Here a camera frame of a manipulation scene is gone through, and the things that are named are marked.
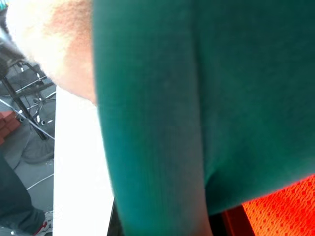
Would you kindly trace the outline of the grey round floor base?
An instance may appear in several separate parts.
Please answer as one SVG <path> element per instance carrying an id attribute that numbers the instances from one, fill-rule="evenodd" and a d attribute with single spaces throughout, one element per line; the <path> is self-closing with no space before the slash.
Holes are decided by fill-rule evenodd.
<path id="1" fill-rule="evenodd" d="M 55 140 L 33 129 L 22 150 L 21 158 L 28 164 L 39 164 L 54 158 Z"/>

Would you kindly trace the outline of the red brick-like stack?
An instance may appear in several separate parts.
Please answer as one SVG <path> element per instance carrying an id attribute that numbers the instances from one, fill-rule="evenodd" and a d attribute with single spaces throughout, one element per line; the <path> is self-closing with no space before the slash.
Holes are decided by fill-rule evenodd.
<path id="1" fill-rule="evenodd" d="M 13 111 L 0 112 L 0 146 L 5 142 L 5 138 L 21 125 L 16 117 Z"/>

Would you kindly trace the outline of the red and white sneaker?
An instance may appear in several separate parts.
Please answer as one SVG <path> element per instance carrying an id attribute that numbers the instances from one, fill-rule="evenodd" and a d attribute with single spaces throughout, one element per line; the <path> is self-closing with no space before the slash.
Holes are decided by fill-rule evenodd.
<path id="1" fill-rule="evenodd" d="M 46 236 L 46 234 L 53 231 L 53 218 L 46 216 L 43 225 L 40 227 L 37 233 L 34 236 Z"/>

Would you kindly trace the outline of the person's dark trouser leg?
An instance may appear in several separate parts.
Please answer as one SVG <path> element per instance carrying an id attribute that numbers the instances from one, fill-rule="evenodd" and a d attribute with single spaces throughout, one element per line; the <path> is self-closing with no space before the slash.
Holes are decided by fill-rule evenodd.
<path id="1" fill-rule="evenodd" d="M 34 235 L 45 218 L 44 212 L 32 205 L 19 177 L 0 156 L 0 226 Z"/>

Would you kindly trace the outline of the black metal frame stand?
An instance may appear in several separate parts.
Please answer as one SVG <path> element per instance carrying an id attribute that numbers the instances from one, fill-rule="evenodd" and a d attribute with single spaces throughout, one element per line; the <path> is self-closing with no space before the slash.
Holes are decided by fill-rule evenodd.
<path id="1" fill-rule="evenodd" d="M 54 140 L 55 138 L 52 135 L 48 134 L 46 131 L 40 128 L 37 124 L 35 124 L 35 121 L 33 120 L 32 116 L 30 115 L 26 106 L 20 99 L 20 95 L 22 94 L 17 93 L 13 89 L 11 84 L 9 83 L 8 79 L 6 78 L 7 73 L 8 73 L 8 67 L 4 64 L 0 64 L 0 81 L 7 89 L 12 100 L 18 105 L 18 107 L 20 108 L 20 111 L 16 110 L 14 107 L 12 107 L 11 105 L 9 105 L 8 103 L 4 102 L 1 99 L 0 99 L 0 102 L 8 106 L 9 108 L 11 108 L 13 111 L 15 111 L 17 115 L 20 115 L 22 118 L 26 119 L 29 122 L 29 124 L 35 129 L 35 132 L 38 134 L 38 136 L 42 140 L 46 140 L 47 138 Z"/>

